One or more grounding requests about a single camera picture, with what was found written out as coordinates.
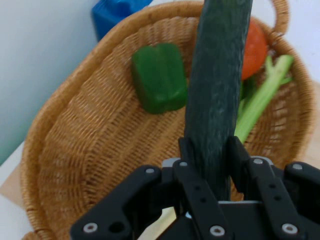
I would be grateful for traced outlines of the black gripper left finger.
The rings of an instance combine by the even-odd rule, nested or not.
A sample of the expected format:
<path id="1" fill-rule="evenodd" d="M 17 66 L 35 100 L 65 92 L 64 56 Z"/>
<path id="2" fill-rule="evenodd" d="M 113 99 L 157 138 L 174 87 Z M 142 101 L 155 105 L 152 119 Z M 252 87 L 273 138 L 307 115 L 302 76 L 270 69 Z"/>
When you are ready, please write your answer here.
<path id="1" fill-rule="evenodd" d="M 72 240 L 135 240 L 174 208 L 166 240 L 232 240 L 234 231 L 207 182 L 197 173 L 190 140 L 180 138 L 180 159 L 171 167 L 143 165 L 70 228 Z"/>

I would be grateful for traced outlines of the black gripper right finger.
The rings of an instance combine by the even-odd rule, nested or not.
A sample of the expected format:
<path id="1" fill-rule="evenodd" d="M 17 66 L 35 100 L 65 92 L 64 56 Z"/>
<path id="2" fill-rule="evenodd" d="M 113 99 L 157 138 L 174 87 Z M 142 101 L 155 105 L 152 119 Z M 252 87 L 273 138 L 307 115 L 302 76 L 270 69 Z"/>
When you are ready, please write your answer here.
<path id="1" fill-rule="evenodd" d="M 239 138 L 226 143 L 229 175 L 249 203 L 236 237 L 246 240 L 318 240 L 320 238 L 320 170 L 294 161 L 284 169 L 271 160 L 250 156 Z"/>

